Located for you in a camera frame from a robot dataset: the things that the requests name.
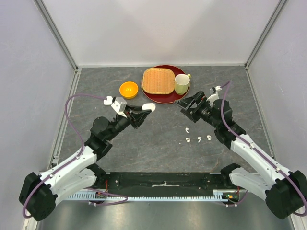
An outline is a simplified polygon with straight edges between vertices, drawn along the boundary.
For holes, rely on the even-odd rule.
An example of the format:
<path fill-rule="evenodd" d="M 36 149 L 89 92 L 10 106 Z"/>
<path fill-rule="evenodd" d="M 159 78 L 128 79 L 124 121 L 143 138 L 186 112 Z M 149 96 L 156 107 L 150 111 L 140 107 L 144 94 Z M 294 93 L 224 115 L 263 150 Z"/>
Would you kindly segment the white earbud charging case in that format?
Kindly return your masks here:
<path fill-rule="evenodd" d="M 156 109 L 156 104 L 155 103 L 145 103 L 142 105 L 141 110 L 150 110 L 151 112 L 155 111 Z"/>

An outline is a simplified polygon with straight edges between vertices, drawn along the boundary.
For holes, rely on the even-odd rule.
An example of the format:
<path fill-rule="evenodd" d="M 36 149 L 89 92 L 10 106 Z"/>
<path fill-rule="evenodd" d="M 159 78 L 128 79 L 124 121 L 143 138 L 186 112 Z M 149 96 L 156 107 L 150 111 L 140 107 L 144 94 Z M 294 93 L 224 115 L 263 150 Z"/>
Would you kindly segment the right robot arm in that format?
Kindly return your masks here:
<path fill-rule="evenodd" d="M 221 170 L 224 188 L 242 187 L 261 198 L 278 218 L 298 215 L 307 206 L 307 179 L 300 171 L 292 172 L 263 151 L 232 118 L 232 108 L 225 99 L 203 91 L 177 100 L 181 112 L 193 122 L 202 119 L 214 128 L 218 141 L 242 157 L 256 174 L 232 163 Z"/>

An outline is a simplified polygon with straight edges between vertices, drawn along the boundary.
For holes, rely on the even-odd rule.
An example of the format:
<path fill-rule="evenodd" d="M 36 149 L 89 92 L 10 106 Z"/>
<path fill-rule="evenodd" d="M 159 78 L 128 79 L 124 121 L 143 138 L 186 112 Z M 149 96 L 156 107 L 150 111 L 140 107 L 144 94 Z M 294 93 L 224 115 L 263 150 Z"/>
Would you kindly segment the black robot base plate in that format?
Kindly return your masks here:
<path fill-rule="evenodd" d="M 209 172 L 110 172 L 93 188 L 129 197 L 212 196 L 213 190 L 237 190 L 221 174 Z"/>

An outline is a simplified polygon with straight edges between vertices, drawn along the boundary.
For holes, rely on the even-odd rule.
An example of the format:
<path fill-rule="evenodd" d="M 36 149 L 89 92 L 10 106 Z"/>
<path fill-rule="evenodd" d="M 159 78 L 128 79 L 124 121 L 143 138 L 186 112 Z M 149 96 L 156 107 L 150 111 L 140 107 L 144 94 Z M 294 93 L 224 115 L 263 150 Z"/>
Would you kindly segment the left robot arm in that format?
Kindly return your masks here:
<path fill-rule="evenodd" d="M 128 126 L 137 129 L 155 108 L 154 103 L 126 105 L 112 121 L 104 116 L 96 118 L 88 140 L 73 155 L 48 171 L 28 174 L 19 196 L 23 217 L 41 221 L 70 195 L 87 187 L 104 186 L 105 171 L 97 161 L 112 148 L 110 141 Z"/>

